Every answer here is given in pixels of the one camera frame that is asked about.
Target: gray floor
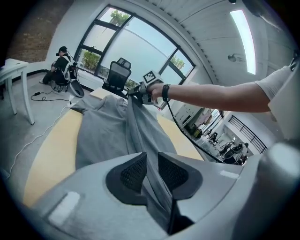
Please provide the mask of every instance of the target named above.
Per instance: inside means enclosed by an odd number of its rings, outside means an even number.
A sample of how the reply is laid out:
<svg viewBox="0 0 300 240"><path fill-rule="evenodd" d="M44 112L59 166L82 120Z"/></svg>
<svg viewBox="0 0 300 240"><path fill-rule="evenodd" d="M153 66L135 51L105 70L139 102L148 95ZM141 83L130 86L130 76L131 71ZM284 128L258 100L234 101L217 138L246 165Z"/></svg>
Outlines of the gray floor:
<svg viewBox="0 0 300 240"><path fill-rule="evenodd" d="M38 82L44 75L45 73L40 73L27 78L29 98L36 92L48 93L52 91L50 86L42 85ZM30 106L35 118L35 124L31 125L27 119L23 102L22 82L20 80L13 83L13 93L17 105L17 115L13 115L7 91L4 92L4 100L0 100L0 168L2 171L4 169L7 172L9 172L13 164L16 154L23 146L31 142L36 136L42 134L48 126L52 125L54 120L59 116L62 108L69 104L65 101L37 102L30 100ZM65 93L64 91L60 93L54 92L49 95L39 95L35 99L41 99L42 96L46 96L47 99L69 99L72 103L80 100L70 92ZM67 111L69 111L69 108L63 111L62 116ZM22 201L23 199L24 187L30 167L41 144L50 131L51 129L23 150L16 159L16 164L10 178L5 180L9 190L17 200Z"/></svg>

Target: black wristband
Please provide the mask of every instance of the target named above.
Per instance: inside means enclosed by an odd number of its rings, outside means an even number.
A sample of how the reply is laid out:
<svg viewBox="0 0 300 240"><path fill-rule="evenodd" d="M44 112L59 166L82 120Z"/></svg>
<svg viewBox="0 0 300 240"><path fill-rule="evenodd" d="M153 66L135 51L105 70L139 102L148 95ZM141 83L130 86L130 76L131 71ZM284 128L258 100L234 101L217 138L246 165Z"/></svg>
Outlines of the black wristband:
<svg viewBox="0 0 300 240"><path fill-rule="evenodd" d="M162 92L162 97L163 97L163 100L166 102L168 101L168 90L170 88L170 85L169 84L166 84L163 86L163 92Z"/></svg>

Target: white sleeve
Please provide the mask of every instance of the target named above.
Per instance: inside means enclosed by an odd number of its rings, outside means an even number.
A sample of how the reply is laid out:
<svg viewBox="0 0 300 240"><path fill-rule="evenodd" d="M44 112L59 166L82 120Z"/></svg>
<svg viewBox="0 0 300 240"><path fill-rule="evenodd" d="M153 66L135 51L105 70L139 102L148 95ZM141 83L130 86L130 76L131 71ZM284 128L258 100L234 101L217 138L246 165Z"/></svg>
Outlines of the white sleeve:
<svg viewBox="0 0 300 240"><path fill-rule="evenodd" d="M260 81L255 81L255 83L260 86L268 98L272 100L286 82L291 72L292 71L289 66L284 66L266 78Z"/></svg>
<svg viewBox="0 0 300 240"><path fill-rule="evenodd" d="M245 156L247 151L248 151L247 147L243 145L242 155Z"/></svg>

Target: black cap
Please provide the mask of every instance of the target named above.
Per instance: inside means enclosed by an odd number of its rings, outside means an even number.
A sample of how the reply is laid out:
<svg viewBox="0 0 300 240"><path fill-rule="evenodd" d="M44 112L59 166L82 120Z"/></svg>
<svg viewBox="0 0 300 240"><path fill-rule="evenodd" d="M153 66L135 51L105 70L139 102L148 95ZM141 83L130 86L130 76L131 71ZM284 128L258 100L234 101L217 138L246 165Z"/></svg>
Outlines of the black cap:
<svg viewBox="0 0 300 240"><path fill-rule="evenodd" d="M60 52L60 51L66 53L67 52L67 48L65 46L60 47L60 49L58 50L58 52Z"/></svg>

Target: white table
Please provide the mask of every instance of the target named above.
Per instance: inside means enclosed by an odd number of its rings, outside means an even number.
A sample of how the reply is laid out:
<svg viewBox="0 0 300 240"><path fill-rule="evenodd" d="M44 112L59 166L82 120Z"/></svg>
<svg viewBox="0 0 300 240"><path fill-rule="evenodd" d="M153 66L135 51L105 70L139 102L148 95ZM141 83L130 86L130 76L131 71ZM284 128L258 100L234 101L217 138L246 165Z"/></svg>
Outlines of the white table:
<svg viewBox="0 0 300 240"><path fill-rule="evenodd" d="M11 103L11 107L13 109L14 115L17 114L17 109L15 105L15 99L12 90L12 76L21 76L22 84L23 84L23 96L25 107L27 111L27 115L29 117L30 124L34 124L34 118L31 112L29 99L28 99L28 92L27 92L27 77L26 77L26 67L28 63L15 60L15 59L7 59L5 60L5 66L1 67L0 69L0 82L6 81L7 91L9 95L9 100Z"/></svg>

